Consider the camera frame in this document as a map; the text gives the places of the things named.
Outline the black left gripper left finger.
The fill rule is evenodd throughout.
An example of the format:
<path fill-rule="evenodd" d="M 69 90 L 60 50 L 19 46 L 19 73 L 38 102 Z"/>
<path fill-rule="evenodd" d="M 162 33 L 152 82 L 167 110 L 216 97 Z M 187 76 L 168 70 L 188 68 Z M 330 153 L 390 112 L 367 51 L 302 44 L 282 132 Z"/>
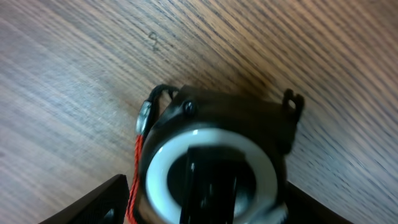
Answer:
<path fill-rule="evenodd" d="M 118 174 L 40 224 L 123 224 L 128 199 L 127 177 Z"/>

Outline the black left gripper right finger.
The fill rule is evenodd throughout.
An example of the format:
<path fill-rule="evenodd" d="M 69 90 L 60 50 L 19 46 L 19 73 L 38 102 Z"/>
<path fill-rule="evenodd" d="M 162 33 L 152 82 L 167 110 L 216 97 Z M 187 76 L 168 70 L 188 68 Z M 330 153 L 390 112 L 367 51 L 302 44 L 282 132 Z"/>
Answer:
<path fill-rule="evenodd" d="M 291 183 L 285 202 L 289 209 L 286 224 L 352 224 Z"/>

